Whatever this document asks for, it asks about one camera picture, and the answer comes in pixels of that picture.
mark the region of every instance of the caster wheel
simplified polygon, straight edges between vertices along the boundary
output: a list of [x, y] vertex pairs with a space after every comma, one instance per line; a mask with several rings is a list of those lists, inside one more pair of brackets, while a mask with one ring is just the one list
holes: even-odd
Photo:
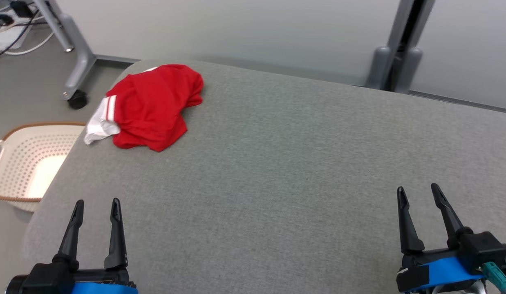
[[84, 91], [77, 90], [73, 93], [72, 98], [68, 99], [68, 105], [73, 109], [83, 108], [88, 104], [88, 96]]

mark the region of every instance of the gray floor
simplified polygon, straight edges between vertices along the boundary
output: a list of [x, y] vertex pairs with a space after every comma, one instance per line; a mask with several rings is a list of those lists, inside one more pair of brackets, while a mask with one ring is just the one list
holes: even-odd
[[[46, 38], [48, 28], [34, 28], [19, 51]], [[38, 121], [87, 121], [113, 81], [127, 65], [98, 63], [82, 89], [90, 103], [72, 110], [59, 93], [75, 65], [74, 52], [65, 53], [53, 37], [23, 56], [0, 57], [0, 138], [18, 125]], [[27, 273], [32, 264], [20, 257], [22, 238], [31, 214], [0, 201], [0, 293], [14, 276]]]

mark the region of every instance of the gray table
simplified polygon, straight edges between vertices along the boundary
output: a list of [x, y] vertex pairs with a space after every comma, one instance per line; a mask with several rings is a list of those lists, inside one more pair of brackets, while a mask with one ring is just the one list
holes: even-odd
[[465, 225], [506, 243], [506, 114], [187, 64], [206, 82], [188, 132], [161, 153], [78, 141], [29, 224], [30, 259], [51, 260], [84, 199], [78, 259], [102, 267], [119, 197], [143, 294], [395, 293], [398, 186], [427, 249], [445, 246], [432, 182]]

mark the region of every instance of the white wall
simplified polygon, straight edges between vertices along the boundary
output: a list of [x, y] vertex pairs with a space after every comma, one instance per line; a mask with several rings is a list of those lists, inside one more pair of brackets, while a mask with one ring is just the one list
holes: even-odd
[[57, 0], [95, 54], [195, 58], [363, 85], [399, 0]]
[[506, 0], [437, 0], [411, 90], [506, 108]]

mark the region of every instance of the beige plastic basket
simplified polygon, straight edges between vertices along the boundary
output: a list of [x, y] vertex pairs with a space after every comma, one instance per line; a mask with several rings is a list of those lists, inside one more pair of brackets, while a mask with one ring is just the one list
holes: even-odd
[[84, 125], [34, 123], [6, 134], [0, 140], [0, 200], [36, 211]]

